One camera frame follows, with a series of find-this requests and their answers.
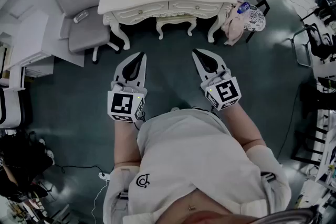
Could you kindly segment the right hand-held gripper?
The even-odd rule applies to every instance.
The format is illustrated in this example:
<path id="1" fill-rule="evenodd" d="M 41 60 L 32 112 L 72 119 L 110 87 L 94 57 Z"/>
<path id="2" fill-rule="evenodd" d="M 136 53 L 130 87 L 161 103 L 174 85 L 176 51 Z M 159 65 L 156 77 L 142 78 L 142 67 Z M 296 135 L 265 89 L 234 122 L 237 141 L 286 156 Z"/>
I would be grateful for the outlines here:
<path id="1" fill-rule="evenodd" d="M 205 49 L 195 49 L 192 57 L 197 72 L 202 80 L 201 89 L 205 97 L 217 111 L 236 104 L 241 98 L 241 92 L 236 77 L 221 56 Z"/>

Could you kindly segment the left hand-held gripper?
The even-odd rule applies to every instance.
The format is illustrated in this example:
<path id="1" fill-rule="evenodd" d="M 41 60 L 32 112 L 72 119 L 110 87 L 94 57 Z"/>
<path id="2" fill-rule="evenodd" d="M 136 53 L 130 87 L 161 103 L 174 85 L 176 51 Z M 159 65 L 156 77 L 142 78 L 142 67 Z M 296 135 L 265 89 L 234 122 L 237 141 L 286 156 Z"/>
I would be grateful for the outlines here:
<path id="1" fill-rule="evenodd" d="M 137 52 L 125 58 L 114 73 L 108 91 L 107 114 L 115 121 L 136 122 L 145 105 L 146 54 Z"/>

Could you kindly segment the person's right forearm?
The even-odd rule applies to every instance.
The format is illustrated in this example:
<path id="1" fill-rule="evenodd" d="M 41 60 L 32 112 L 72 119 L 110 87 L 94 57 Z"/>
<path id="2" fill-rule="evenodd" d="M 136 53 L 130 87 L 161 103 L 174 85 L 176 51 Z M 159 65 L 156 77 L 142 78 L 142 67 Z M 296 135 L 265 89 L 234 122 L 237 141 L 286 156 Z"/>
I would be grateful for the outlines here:
<path id="1" fill-rule="evenodd" d="M 222 114 L 231 135 L 245 152 L 255 146 L 266 146 L 259 129 L 239 103 L 224 109 Z"/>

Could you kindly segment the person's left forearm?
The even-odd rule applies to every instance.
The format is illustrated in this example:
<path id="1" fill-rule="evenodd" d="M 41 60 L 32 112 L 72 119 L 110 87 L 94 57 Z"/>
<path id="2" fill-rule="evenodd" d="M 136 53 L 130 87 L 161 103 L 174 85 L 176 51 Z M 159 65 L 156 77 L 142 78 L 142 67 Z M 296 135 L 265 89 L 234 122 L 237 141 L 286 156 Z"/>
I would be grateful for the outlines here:
<path id="1" fill-rule="evenodd" d="M 114 122 L 114 167 L 140 166 L 138 130 L 133 123 Z"/>

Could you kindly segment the pink cloth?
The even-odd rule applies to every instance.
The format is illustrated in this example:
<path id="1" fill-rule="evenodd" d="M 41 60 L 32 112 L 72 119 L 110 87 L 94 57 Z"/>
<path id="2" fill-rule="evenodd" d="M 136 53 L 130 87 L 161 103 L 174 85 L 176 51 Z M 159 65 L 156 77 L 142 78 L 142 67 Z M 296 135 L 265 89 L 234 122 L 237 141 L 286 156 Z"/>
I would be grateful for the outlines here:
<path id="1" fill-rule="evenodd" d="M 233 46 L 239 41 L 244 32 L 244 16 L 238 13 L 238 8 L 242 2 L 238 2 L 235 6 L 232 6 L 227 13 L 226 19 L 221 26 L 227 40 L 225 45 Z"/>

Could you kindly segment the white carved stool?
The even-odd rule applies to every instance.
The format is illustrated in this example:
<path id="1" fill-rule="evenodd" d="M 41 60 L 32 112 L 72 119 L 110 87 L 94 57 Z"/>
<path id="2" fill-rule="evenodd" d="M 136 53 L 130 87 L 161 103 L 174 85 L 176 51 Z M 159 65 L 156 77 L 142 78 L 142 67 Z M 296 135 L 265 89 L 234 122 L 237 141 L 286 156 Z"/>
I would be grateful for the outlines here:
<path id="1" fill-rule="evenodd" d="M 190 23 L 190 27 L 187 30 L 187 34 L 192 36 L 192 30 L 197 25 L 197 18 L 191 15 L 171 16 L 171 17 L 157 17 L 156 18 L 156 30 L 159 34 L 159 40 L 163 39 L 162 27 L 165 24 L 181 24 Z"/>

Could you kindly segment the grey swivel office chair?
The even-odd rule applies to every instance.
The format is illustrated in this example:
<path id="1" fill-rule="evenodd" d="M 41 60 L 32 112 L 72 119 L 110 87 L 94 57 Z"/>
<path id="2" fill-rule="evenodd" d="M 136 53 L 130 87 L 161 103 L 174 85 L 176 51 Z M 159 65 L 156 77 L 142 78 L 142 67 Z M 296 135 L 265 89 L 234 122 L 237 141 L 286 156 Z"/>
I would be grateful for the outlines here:
<path id="1" fill-rule="evenodd" d="M 98 62 L 98 49 L 108 45 L 115 51 L 120 48 L 110 41 L 111 29 L 103 24 L 103 16 L 98 14 L 100 0 L 57 0 L 65 17 L 69 21 L 68 46 L 73 53 L 93 49 L 92 61 Z M 82 10 L 87 9 L 89 16 L 74 23 L 73 18 Z"/>

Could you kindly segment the floral patterned cushion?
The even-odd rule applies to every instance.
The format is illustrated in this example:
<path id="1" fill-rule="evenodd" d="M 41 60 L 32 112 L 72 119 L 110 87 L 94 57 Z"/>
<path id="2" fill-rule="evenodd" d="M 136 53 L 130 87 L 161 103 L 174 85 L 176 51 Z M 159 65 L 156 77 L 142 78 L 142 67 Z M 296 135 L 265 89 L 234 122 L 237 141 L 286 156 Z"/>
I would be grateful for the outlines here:
<path id="1" fill-rule="evenodd" d="M 263 12 L 254 5 L 243 13 L 244 31 L 249 32 L 245 42 L 248 43 L 255 32 L 262 31 L 266 25 L 266 19 Z"/>

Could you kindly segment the blue label water bottle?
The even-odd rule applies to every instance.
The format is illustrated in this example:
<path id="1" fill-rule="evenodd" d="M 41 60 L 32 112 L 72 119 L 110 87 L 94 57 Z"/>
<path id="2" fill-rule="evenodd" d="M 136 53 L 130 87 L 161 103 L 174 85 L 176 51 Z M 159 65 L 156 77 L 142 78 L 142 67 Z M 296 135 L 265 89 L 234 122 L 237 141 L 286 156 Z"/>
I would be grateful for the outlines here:
<path id="1" fill-rule="evenodd" d="M 248 2 L 243 2 L 237 9 L 238 14 L 243 14 L 250 9 L 250 4 Z"/>

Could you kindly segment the person's white shirt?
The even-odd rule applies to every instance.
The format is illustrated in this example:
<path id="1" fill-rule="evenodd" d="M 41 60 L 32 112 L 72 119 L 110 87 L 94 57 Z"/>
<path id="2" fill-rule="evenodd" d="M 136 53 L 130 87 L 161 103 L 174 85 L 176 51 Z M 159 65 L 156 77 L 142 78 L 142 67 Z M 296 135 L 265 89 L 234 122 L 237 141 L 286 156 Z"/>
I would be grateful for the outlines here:
<path id="1" fill-rule="evenodd" d="M 224 119 L 177 109 L 142 124 L 140 166 L 114 168 L 104 224 L 249 224 L 284 211 L 287 177 L 267 146 L 244 151 Z"/>

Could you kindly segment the white side cabinet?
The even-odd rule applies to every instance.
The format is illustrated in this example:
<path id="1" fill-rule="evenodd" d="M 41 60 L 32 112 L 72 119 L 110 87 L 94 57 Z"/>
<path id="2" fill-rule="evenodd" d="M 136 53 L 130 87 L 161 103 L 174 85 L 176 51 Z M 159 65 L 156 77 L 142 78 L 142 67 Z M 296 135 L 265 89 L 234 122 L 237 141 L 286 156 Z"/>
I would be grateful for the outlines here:
<path id="1" fill-rule="evenodd" d="M 24 90 L 25 76 L 39 78 L 54 73 L 54 56 L 43 48 L 48 15 L 36 11 L 25 18 L 12 39 L 9 88 Z"/>

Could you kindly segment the black office chair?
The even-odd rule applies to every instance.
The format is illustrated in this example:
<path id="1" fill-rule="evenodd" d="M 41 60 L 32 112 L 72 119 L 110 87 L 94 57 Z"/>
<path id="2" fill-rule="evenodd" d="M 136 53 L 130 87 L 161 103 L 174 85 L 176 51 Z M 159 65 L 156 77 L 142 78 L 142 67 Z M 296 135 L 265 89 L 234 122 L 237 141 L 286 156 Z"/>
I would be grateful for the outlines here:
<path id="1" fill-rule="evenodd" d="M 305 25 L 310 41 L 311 52 L 321 60 L 336 55 L 336 35 L 321 34 L 316 24 Z"/>

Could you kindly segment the black and white chair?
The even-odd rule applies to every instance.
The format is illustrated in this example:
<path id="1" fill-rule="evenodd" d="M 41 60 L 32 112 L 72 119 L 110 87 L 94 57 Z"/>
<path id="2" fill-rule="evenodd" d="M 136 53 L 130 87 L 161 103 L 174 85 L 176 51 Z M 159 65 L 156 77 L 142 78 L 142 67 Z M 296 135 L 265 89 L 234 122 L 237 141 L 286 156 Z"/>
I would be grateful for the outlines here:
<path id="1" fill-rule="evenodd" d="M 0 129 L 15 129 L 24 122 L 25 111 L 21 92 L 0 87 Z"/>

